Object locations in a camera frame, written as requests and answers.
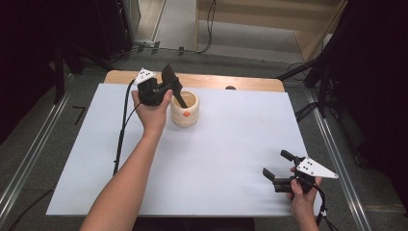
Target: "black cable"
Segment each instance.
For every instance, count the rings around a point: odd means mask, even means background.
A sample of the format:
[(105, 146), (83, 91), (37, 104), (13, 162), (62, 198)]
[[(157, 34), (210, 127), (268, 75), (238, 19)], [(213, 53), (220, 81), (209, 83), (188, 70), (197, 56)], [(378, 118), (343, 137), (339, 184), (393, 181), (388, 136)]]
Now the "black cable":
[(129, 122), (130, 117), (132, 116), (132, 114), (135, 112), (136, 108), (137, 108), (139, 105), (140, 105), (140, 103), (133, 109), (132, 113), (129, 114), (128, 119), (126, 120), (126, 123), (125, 123), (125, 127), (126, 127), (126, 125), (127, 125), (127, 122)]
[[(291, 69), (291, 67), (292, 67), (293, 65), (295, 65), (295, 64), (306, 64), (306, 63), (293, 63), (293, 64), (290, 64), (290, 65), (288, 66), (288, 68), (286, 68), (286, 71), (288, 72), (289, 69)], [(301, 79), (296, 79), (296, 78), (294, 78), (293, 76), (291, 76), (291, 78), (294, 79), (294, 80), (296, 80), (296, 81), (303, 81), (303, 80), (301, 80)]]
[[(210, 9), (208, 10), (208, 14), (207, 14), (207, 30), (208, 30), (208, 43), (207, 46), (204, 48), (204, 50), (202, 51), (198, 51), (198, 54), (204, 53), (206, 52), (208, 49), (210, 49), (211, 47), (211, 43), (213, 42), (213, 22), (214, 22), (214, 15), (216, 14), (216, 6), (217, 6), (217, 2), (216, 0), (213, 1), (213, 3), (211, 4)], [(213, 16), (211, 19), (211, 26), (210, 26), (210, 12), (211, 10), (213, 10)]]
[(48, 194), (52, 193), (54, 191), (55, 185), (53, 187), (53, 189), (48, 190), (47, 192), (45, 192), (42, 196), (40, 196), (37, 200), (35, 200), (29, 207), (27, 207), (20, 216), (18, 216), (17, 220), (12, 224), (12, 226), (9, 228), (9, 231), (13, 231), (15, 230), (15, 228), (17, 227), (17, 224), (21, 221), (21, 219), (37, 204), (39, 203), (45, 196), (47, 196)]
[(303, 109), (300, 109), (299, 111), (294, 113), (297, 123), (300, 122), (304, 117), (306, 117), (310, 112), (312, 112), (319, 105), (320, 105), (319, 102), (313, 102), (313, 103), (308, 104)]
[(130, 92), (130, 88), (132, 87), (133, 83), (135, 82), (135, 79), (133, 79), (130, 83), (129, 86), (126, 90), (126, 95), (125, 95), (125, 106), (124, 106), (124, 112), (123, 112), (123, 119), (122, 119), (122, 129), (120, 130), (120, 134), (119, 134), (119, 141), (117, 144), (117, 151), (116, 151), (116, 159), (114, 161), (115, 163), (115, 168), (114, 168), (114, 175), (117, 173), (117, 170), (119, 169), (119, 161), (120, 161), (120, 153), (122, 151), (122, 144), (123, 144), (123, 137), (125, 135), (125, 127), (127, 124), (127, 121), (129, 120), (130, 116), (132, 114), (129, 115), (129, 118), (126, 119), (126, 114), (127, 114), (127, 104), (128, 104), (128, 99), (129, 99), (129, 92)]
[(324, 215), (324, 212), (327, 211), (327, 208), (326, 208), (326, 196), (325, 196), (323, 190), (321, 188), (319, 188), (319, 186), (316, 185), (316, 184), (313, 185), (313, 188), (318, 190), (318, 192), (320, 194), (320, 197), (321, 197), (320, 212), (319, 212), (318, 218), (316, 220), (316, 223), (319, 226), (321, 218), (324, 218), (324, 220), (326, 221), (327, 226), (329, 227), (329, 229), (331, 231), (334, 231), (334, 230), (339, 231), (339, 229), (336, 226), (334, 226), (334, 224), (332, 222), (330, 222), (330, 220), (327, 218), (327, 216)]

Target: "white cup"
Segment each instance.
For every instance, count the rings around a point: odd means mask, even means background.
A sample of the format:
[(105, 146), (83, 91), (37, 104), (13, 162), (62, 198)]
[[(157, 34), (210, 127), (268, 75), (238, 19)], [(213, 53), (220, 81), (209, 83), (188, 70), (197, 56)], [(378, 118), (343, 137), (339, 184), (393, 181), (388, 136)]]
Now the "white cup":
[(181, 127), (189, 127), (198, 120), (200, 100), (191, 91), (182, 90), (181, 97), (187, 104), (187, 108), (182, 108), (177, 99), (173, 96), (170, 102), (171, 120)]

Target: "white paper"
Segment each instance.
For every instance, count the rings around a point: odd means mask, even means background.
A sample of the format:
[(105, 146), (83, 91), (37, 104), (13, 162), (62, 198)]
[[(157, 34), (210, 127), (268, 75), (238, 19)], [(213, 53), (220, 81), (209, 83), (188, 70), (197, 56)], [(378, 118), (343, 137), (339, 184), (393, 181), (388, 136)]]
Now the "white paper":
[[(99, 85), (66, 162), (47, 215), (84, 216), (112, 178), (127, 86)], [(200, 99), (191, 127), (170, 119), (157, 148), (140, 209), (149, 217), (289, 216), (284, 193), (263, 176), (289, 178), (282, 149), (307, 156), (284, 92), (187, 89)], [(133, 109), (129, 97), (128, 114)], [(126, 127), (120, 165), (142, 132), (137, 115)]]

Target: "wrist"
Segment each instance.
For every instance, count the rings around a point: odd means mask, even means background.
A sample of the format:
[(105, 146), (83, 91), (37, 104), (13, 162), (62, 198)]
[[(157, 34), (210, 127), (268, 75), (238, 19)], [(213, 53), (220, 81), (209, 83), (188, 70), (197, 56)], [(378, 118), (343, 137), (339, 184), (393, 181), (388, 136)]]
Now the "wrist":
[(143, 130), (143, 138), (159, 140), (162, 136), (163, 129), (144, 129)]

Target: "person's right hand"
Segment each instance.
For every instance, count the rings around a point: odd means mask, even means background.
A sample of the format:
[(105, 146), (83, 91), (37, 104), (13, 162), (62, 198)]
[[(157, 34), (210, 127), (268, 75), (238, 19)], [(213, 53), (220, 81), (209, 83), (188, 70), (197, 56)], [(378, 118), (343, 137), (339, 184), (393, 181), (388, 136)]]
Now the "person's right hand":
[[(316, 177), (316, 184), (319, 185), (320, 183), (321, 177)], [(318, 190), (312, 188), (304, 194), (296, 179), (292, 180), (291, 186), (293, 193), (288, 193), (287, 196), (293, 199), (292, 215), (297, 220), (300, 230), (319, 230), (313, 210)]]
[(146, 106), (140, 104), (139, 92), (132, 91), (132, 98), (136, 113), (144, 128), (144, 134), (159, 134), (161, 135), (166, 125), (166, 110), (170, 104), (173, 91), (168, 90), (165, 94), (163, 102), (159, 106)]

